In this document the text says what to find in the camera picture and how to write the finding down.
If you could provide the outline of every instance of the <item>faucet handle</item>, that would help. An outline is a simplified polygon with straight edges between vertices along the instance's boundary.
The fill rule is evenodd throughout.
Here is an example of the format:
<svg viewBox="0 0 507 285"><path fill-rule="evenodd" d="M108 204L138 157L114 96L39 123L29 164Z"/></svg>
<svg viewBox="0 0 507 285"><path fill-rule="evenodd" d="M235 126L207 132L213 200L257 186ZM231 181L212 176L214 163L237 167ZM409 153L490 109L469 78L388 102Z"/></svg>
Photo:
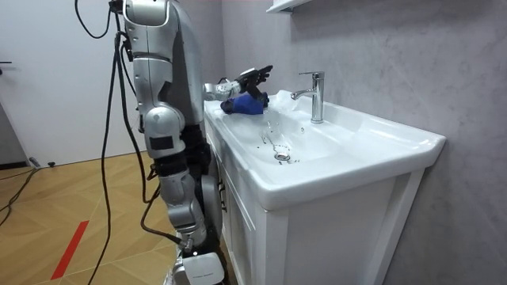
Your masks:
<svg viewBox="0 0 507 285"><path fill-rule="evenodd" d="M303 75L303 74L311 74L311 77L314 80L324 79L324 77L326 76L326 72L324 72L324 71L301 72L299 75Z"/></svg>

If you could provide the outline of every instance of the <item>shelf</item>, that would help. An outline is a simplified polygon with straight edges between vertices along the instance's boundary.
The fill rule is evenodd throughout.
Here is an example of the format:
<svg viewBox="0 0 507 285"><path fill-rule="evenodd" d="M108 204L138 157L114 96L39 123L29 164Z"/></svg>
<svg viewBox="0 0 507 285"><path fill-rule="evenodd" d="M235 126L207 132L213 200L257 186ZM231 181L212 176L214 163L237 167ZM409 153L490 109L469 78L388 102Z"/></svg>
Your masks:
<svg viewBox="0 0 507 285"><path fill-rule="evenodd" d="M273 5L266 13L292 13L294 7L311 0L273 0Z"/></svg>

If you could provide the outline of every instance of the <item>white cabinet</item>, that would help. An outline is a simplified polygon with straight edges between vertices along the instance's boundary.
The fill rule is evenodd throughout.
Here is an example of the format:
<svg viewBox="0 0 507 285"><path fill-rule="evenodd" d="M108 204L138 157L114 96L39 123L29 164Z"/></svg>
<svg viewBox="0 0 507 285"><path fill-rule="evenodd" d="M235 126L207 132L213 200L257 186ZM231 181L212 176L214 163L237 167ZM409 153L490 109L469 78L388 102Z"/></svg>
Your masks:
<svg viewBox="0 0 507 285"><path fill-rule="evenodd" d="M255 227L238 196L234 185L223 167L219 156L215 153L219 169L220 188L223 189L223 238L227 244L229 256L240 284L255 284Z"/></svg>
<svg viewBox="0 0 507 285"><path fill-rule="evenodd" d="M399 213L408 214L400 204L413 199L423 170L267 211L208 120L206 132L225 185L223 235L239 285L382 284Z"/></svg>

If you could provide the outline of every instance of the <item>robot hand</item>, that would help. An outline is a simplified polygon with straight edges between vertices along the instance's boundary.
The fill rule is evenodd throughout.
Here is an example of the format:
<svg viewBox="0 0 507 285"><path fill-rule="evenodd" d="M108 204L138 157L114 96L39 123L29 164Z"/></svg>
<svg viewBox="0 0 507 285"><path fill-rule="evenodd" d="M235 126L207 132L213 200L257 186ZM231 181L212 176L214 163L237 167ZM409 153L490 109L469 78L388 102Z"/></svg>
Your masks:
<svg viewBox="0 0 507 285"><path fill-rule="evenodd" d="M248 92L251 97L257 100L263 98L262 92L257 88L262 82L266 82L269 77L269 72L273 69L273 66L266 66L260 70L249 69L236 78L236 82L241 86L240 93Z"/></svg>
<svg viewBox="0 0 507 285"><path fill-rule="evenodd" d="M266 82L272 69L273 66L266 66L260 70L252 68L241 73L232 82L222 84L206 83L204 84L204 90L207 95L205 100L225 101L238 93L244 92L248 92L256 100L263 100L264 96L257 86L262 82Z"/></svg>
<svg viewBox="0 0 507 285"><path fill-rule="evenodd" d="M266 82L269 77L269 72L271 72L272 69L273 66L266 66L260 70L252 68L241 73L239 77L236 78L236 81L239 82L239 85L241 86L240 93L248 91L247 89L249 87L258 86L262 82Z"/></svg>

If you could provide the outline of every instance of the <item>sink drain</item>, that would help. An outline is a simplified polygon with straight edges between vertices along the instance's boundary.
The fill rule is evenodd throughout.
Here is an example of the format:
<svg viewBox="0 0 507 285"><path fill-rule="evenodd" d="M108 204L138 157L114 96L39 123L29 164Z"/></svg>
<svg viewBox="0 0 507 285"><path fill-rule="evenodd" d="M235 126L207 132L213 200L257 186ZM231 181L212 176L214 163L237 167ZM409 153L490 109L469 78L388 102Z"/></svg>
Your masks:
<svg viewBox="0 0 507 285"><path fill-rule="evenodd" d="M286 162L287 160L291 159L291 156L286 153L278 153L275 154L275 158L279 161Z"/></svg>

